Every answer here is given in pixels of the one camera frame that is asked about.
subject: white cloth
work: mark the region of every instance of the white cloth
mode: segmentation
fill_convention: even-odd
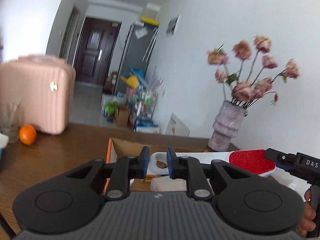
[[[164,191],[186,191],[187,183],[184,179],[170,179],[169,176],[154,178],[150,189],[153,192]]]

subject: orange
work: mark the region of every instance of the orange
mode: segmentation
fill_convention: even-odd
[[[37,139],[36,129],[32,125],[23,125],[19,130],[19,138],[25,145],[33,144]]]

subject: pink suitcase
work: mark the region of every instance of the pink suitcase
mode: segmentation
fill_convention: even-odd
[[[75,69],[53,56],[29,55],[0,65],[0,109],[9,102],[21,109],[20,124],[61,134],[68,125]]]

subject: cardboard box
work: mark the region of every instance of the cardboard box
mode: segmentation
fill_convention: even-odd
[[[124,156],[139,156],[144,146],[149,147],[150,156],[156,152],[166,152],[170,145],[148,145],[135,142],[128,142],[120,139],[110,138],[108,143],[106,163],[115,163],[117,159]],[[174,147],[176,152],[204,152],[205,149],[190,149]],[[109,179],[107,180],[105,190],[108,187]],[[143,182],[141,179],[135,179],[131,186],[132,191],[151,191],[150,182]]]
[[[118,72],[111,72],[111,74],[108,75],[108,78],[106,80],[106,83],[104,85],[104,91],[110,95],[113,93],[114,85],[116,84]]]
[[[125,106],[117,106],[115,115],[115,124],[119,127],[127,127],[130,110]]]

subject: human hand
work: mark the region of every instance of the human hand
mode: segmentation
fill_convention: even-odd
[[[304,203],[303,217],[298,226],[298,233],[301,236],[304,236],[306,233],[311,232],[316,228],[316,224],[313,222],[313,219],[315,219],[316,217],[316,211],[310,206],[309,203],[309,200],[311,198],[310,189],[305,192],[304,198],[306,202]]]

